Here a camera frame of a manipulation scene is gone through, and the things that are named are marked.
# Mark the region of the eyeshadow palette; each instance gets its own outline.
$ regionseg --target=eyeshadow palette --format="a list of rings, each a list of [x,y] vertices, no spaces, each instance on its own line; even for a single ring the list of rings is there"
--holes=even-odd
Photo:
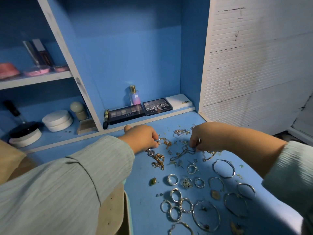
[[[144,102],[143,107],[147,116],[173,110],[173,107],[165,98]]]
[[[124,107],[117,110],[109,111],[109,124],[117,124],[127,120],[132,120],[145,116],[145,112],[141,104]]]

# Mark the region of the round white ball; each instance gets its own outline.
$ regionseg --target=round white ball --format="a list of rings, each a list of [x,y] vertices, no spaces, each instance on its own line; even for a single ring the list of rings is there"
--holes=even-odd
[[[81,111],[83,111],[84,109],[84,105],[80,102],[72,102],[71,104],[71,111],[75,112],[75,113],[80,113]]]

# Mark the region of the light green sleeve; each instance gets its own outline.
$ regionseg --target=light green sleeve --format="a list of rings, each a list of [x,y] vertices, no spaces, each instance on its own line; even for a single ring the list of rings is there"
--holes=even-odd
[[[0,186],[1,235],[94,235],[100,204],[131,172],[135,155],[105,136]]]
[[[299,212],[313,234],[313,147],[288,142],[262,185]]]

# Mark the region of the person's right hand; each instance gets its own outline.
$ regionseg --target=person's right hand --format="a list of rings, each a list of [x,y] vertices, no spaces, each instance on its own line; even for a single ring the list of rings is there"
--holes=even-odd
[[[206,122],[197,125],[193,128],[190,146],[197,147],[199,151],[227,150],[230,135],[235,128],[235,126],[219,122]]]

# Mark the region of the blue desk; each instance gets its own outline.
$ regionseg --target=blue desk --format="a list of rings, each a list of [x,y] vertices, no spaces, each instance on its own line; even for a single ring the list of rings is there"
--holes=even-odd
[[[167,234],[171,228],[173,222],[171,222],[167,215],[160,210],[160,204],[164,199],[170,199],[170,191],[174,188],[167,184],[167,176],[169,174],[176,174],[180,179],[180,183],[176,186],[182,193],[183,197],[189,198],[193,204],[198,200],[205,200],[205,206],[210,208],[207,201],[212,202],[219,210],[221,214],[221,225],[215,234],[231,234],[230,221],[239,223],[246,226],[246,234],[300,234],[302,217],[295,212],[292,208],[277,200],[272,194],[265,190],[261,186],[262,179],[255,171],[253,171],[248,165],[246,165],[240,158],[234,154],[224,151],[221,155],[215,155],[210,161],[203,162],[202,152],[198,152],[194,155],[185,154],[180,159],[183,161],[183,168],[175,168],[173,164],[169,164],[169,159],[175,156],[176,152],[182,152],[181,141],[189,141],[190,135],[183,135],[179,139],[173,137],[173,131],[176,129],[190,130],[190,127],[194,124],[198,125],[203,123],[204,120],[194,111],[177,115],[174,117],[151,122],[148,125],[155,128],[160,137],[167,138],[173,143],[170,147],[173,155],[168,154],[166,145],[161,144],[156,153],[163,154],[165,156],[165,170],[162,171],[159,168],[152,168],[151,162],[155,162],[153,158],[147,156],[147,153],[143,152],[135,157],[134,165],[130,176],[127,178],[125,184],[125,191],[128,194],[131,203],[131,215],[133,221],[133,230],[135,235],[150,234],[159,235]],[[110,135],[119,136],[123,134],[122,131],[114,132]],[[90,143],[95,142],[99,137],[86,139],[76,143],[59,146],[56,148],[48,149],[45,151],[31,154],[37,162],[45,163],[52,159],[61,158],[72,154]],[[240,182],[251,184],[256,190],[256,197],[249,201],[249,218],[238,218],[232,215],[224,206],[223,198],[220,201],[214,200],[210,196],[210,188],[208,185],[208,179],[210,177],[218,177],[218,175],[212,170],[212,163],[216,159],[225,159],[231,161],[235,166],[236,174],[230,179],[222,179],[225,183],[225,192],[221,192],[221,197],[227,192],[236,192],[236,185]],[[196,164],[199,171],[194,175],[187,173],[187,166],[190,165],[194,159],[198,160]],[[218,162],[216,169],[224,175],[232,173],[231,167],[224,162]],[[196,177],[200,177],[205,181],[205,188],[198,189],[193,186],[190,189],[184,189],[181,185],[182,180],[185,177],[190,177],[192,180]],[[149,185],[151,178],[156,177],[159,183],[153,186]],[[212,181],[212,189],[219,190],[221,184],[218,181]],[[163,193],[164,196],[156,197],[156,194]],[[236,197],[229,198],[229,205],[237,212],[244,213],[244,204]],[[184,202],[184,208],[188,209],[188,203]],[[215,227],[217,223],[217,213],[212,208],[208,212],[196,210],[196,216],[198,221],[203,224],[208,224],[211,228]],[[183,214],[181,221],[186,222],[193,229],[195,234],[206,234],[199,229],[193,221],[192,214]],[[182,225],[177,225],[172,232],[173,234],[190,234],[190,232]]]

